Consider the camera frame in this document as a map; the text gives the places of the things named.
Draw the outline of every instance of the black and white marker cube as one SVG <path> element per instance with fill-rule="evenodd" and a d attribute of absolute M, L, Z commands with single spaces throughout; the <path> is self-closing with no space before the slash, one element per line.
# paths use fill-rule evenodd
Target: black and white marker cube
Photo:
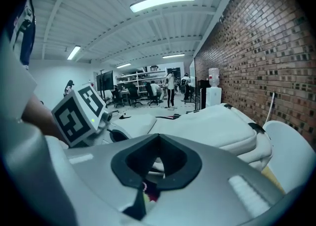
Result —
<path fill-rule="evenodd" d="M 71 91 L 53 109 L 57 126 L 70 147 L 95 133 L 105 109 L 105 102 L 91 85 Z"/>

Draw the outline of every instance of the fluorescent light fixture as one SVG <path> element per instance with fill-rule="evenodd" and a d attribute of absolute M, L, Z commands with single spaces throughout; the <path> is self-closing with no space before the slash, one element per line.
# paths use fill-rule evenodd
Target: fluorescent light fixture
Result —
<path fill-rule="evenodd" d="M 125 65 L 122 65 L 122 66 L 118 66 L 117 68 L 122 68 L 122 67 L 125 67 L 125 66 L 130 66 L 131 63 L 128 63 L 128 64 L 125 64 Z"/>
<path fill-rule="evenodd" d="M 136 13 L 138 11 L 141 11 L 143 9 L 161 5 L 161 4 L 166 4 L 166 3 L 171 3 L 171 2 L 177 2 L 177 1 L 188 1 L 188 0 L 142 0 L 140 2 L 134 3 L 130 6 L 130 9 Z"/>
<path fill-rule="evenodd" d="M 76 55 L 76 53 L 80 50 L 80 46 L 75 46 L 73 51 L 70 53 L 69 57 L 67 58 L 67 60 L 72 60 L 73 57 Z"/>
<path fill-rule="evenodd" d="M 164 56 L 162 58 L 175 58 L 175 57 L 183 57 L 185 54 L 177 54 L 177 55 L 170 55 L 170 56 Z"/>

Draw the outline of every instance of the white plastic chair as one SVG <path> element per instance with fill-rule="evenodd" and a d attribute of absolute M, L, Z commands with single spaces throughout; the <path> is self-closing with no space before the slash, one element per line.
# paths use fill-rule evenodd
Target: white plastic chair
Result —
<path fill-rule="evenodd" d="M 268 121 L 264 130 L 271 138 L 268 163 L 286 193 L 305 184 L 316 165 L 316 153 L 295 129 L 280 121 Z"/>

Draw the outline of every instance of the white floor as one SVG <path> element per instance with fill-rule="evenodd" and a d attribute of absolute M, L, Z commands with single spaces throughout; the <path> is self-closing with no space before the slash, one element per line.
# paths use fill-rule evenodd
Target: white floor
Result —
<path fill-rule="evenodd" d="M 131 116 L 136 114 L 151 114 L 153 116 L 169 116 L 177 114 L 186 114 L 187 111 L 193 111 L 194 110 L 194 103 L 186 103 L 182 102 L 183 95 L 181 93 L 177 93 L 174 96 L 174 106 L 177 107 L 175 110 L 169 110 L 165 109 L 167 107 L 167 100 L 164 99 L 163 103 L 158 104 L 151 104 L 151 106 L 147 105 L 148 101 L 141 101 L 143 105 L 137 104 L 136 107 L 132 105 L 131 107 L 128 105 L 128 103 L 125 103 L 125 106 L 118 106 L 117 108 L 114 108 L 114 105 L 111 104 L 108 106 L 109 110 L 115 111 L 118 110 L 119 113 L 113 113 L 112 120 L 118 119 L 123 114 L 126 114 L 125 116 Z"/>

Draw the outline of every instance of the white corrugated ceiling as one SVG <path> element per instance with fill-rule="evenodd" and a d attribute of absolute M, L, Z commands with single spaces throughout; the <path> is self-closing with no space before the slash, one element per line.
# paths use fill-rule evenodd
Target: white corrugated ceiling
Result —
<path fill-rule="evenodd" d="M 140 0 L 33 0 L 37 22 L 32 59 L 94 60 L 116 66 L 155 64 L 162 55 L 192 56 L 221 0 L 170 3 L 133 13 Z"/>

